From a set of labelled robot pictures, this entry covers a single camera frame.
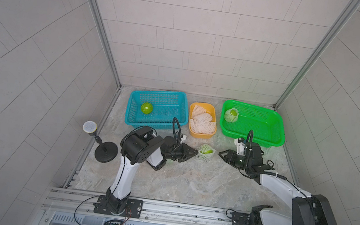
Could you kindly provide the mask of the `white foam net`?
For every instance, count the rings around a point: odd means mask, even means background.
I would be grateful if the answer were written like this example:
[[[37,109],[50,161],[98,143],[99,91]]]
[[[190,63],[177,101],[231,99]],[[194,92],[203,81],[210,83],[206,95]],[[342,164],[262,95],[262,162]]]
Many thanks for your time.
[[[215,154],[215,149],[208,144],[202,144],[198,149],[196,157],[204,162],[209,162]]]
[[[239,118],[239,111],[235,108],[228,109],[224,113],[224,120],[228,123],[234,123]]]

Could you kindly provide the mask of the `dark green netted custard apple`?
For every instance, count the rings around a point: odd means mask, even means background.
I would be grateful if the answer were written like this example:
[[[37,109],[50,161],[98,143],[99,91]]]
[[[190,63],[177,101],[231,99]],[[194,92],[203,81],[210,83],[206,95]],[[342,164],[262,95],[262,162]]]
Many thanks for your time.
[[[202,155],[212,154],[214,153],[214,149],[209,145],[202,145],[199,149],[199,153]]]

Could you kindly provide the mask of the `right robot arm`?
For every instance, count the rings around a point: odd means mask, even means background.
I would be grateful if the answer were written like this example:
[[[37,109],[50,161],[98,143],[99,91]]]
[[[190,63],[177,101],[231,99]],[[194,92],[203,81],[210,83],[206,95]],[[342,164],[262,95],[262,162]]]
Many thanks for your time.
[[[271,205],[252,208],[248,225],[338,225],[329,200],[304,191],[279,174],[272,161],[264,161],[261,146],[253,141],[253,131],[246,138],[234,140],[235,150],[219,153],[222,160],[239,173],[278,196],[291,210],[291,216],[280,214]]]

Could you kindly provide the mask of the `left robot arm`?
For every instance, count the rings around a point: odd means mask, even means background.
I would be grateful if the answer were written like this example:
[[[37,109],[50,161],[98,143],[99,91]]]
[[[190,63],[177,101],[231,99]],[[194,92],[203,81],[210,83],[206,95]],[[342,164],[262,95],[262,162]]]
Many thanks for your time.
[[[121,141],[121,150],[113,142],[103,142],[92,128],[97,125],[86,122],[83,130],[93,136],[98,143],[95,159],[101,163],[112,161],[121,154],[120,166],[114,183],[105,196],[99,197],[95,203],[95,212],[99,214],[128,215],[131,209],[130,194],[133,179],[143,162],[158,171],[168,160],[185,162],[195,157],[199,151],[185,143],[186,136],[182,133],[177,118],[172,121],[172,135],[162,138],[150,126],[139,126],[127,134]]]

